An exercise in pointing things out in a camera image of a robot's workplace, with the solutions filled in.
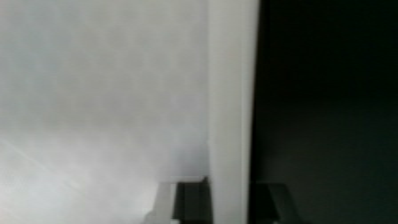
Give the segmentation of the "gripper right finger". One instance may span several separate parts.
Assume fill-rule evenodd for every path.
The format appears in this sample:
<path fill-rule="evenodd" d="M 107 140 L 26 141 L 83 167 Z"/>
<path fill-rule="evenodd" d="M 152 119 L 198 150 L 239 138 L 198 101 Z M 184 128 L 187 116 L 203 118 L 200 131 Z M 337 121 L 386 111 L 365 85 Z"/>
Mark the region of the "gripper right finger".
<path fill-rule="evenodd" d="M 285 184 L 257 183 L 251 202 L 251 224 L 301 224 L 294 197 Z"/>

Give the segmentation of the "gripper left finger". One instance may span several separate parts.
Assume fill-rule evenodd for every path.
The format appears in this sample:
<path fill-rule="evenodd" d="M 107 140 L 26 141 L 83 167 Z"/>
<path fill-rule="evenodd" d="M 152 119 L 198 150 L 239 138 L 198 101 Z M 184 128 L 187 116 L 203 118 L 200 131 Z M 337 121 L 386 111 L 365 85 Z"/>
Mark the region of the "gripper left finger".
<path fill-rule="evenodd" d="M 159 185 L 155 224 L 212 224 L 211 190 L 207 177 Z"/>

